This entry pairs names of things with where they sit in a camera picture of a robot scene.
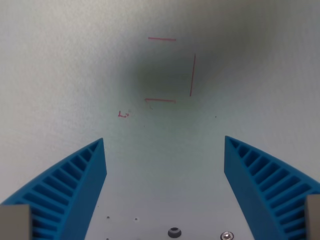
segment screw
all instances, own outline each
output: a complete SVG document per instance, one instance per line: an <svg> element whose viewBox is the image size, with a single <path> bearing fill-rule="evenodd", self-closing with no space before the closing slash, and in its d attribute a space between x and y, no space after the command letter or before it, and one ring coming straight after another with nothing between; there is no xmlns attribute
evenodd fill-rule
<svg viewBox="0 0 320 240"><path fill-rule="evenodd" d="M234 234L230 231L225 231L224 233L221 234L220 239L221 240L232 240L232 239L234 239Z"/></svg>

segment white surface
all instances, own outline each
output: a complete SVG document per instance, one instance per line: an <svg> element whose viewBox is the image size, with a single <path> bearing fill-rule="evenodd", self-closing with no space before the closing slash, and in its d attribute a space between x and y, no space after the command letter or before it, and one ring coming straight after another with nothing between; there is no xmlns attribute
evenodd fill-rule
<svg viewBox="0 0 320 240"><path fill-rule="evenodd" d="M0 201L103 137L87 240L252 240L224 137L320 180L319 16L318 0L1 0Z"/></svg>

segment handwritten mark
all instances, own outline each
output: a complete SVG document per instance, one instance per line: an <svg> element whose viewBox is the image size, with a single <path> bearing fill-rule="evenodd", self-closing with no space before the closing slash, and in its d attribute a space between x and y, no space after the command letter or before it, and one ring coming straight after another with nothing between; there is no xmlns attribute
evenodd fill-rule
<svg viewBox="0 0 320 240"><path fill-rule="evenodd" d="M196 54L194 54L194 58L193 58L193 69L192 69L192 79L191 79L191 87L190 87L190 97L192 95L192 87L193 87L193 83L194 83L195 66L196 66Z"/></svg>
<svg viewBox="0 0 320 240"><path fill-rule="evenodd" d="M119 111L119 115L118 115L118 117L119 117L119 118L126 118L126 117L129 117L129 113L126 113L126 114L125 114L125 116L122 116L122 115L121 115L121 111Z"/></svg>
<svg viewBox="0 0 320 240"><path fill-rule="evenodd" d="M176 103L176 100L169 100L169 99L159 99L159 98L146 98L145 101L156 101L156 102L169 102L169 103Z"/></svg>
<svg viewBox="0 0 320 240"><path fill-rule="evenodd" d="M149 40L161 40L161 41L170 41L175 42L177 39L175 38L162 38L162 37L148 37Z"/></svg>

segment blue ribbed plastic part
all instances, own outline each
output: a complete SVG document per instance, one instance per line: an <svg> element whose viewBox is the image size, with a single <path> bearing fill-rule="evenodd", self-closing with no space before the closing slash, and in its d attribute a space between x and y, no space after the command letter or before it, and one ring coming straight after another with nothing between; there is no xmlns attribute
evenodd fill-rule
<svg viewBox="0 0 320 240"><path fill-rule="evenodd" d="M44 171L2 204L30 205L33 240L83 240L106 175L101 138Z"/></svg>
<svg viewBox="0 0 320 240"><path fill-rule="evenodd" d="M225 137L224 173L255 240L305 240L305 200L320 184L283 161Z"/></svg>

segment red marking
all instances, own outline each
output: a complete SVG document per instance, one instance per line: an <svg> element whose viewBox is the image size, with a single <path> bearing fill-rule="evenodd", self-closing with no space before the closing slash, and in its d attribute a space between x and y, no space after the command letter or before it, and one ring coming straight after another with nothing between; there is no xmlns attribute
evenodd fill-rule
<svg viewBox="0 0 320 240"><path fill-rule="evenodd" d="M162 38L162 37L148 37L149 40L161 40L161 41L171 41L175 42L177 39L175 38Z"/></svg>
<svg viewBox="0 0 320 240"><path fill-rule="evenodd" d="M192 70L192 79L191 79L191 87L190 87L190 97L192 95L192 87L193 87L193 83L194 83L195 66L196 66L196 54L194 54L194 59L193 59L193 70Z"/></svg>
<svg viewBox="0 0 320 240"><path fill-rule="evenodd" d="M146 98L145 101L148 103L148 101L157 101L157 102L169 102L169 103L176 103L176 100L168 100L168 99L158 99L158 98Z"/></svg>
<svg viewBox="0 0 320 240"><path fill-rule="evenodd" d="M122 116L122 115L121 115L121 111L119 111L118 117L120 117L120 118L126 118L126 117L128 117L128 116L129 116L128 113L126 113L125 116Z"/></svg>

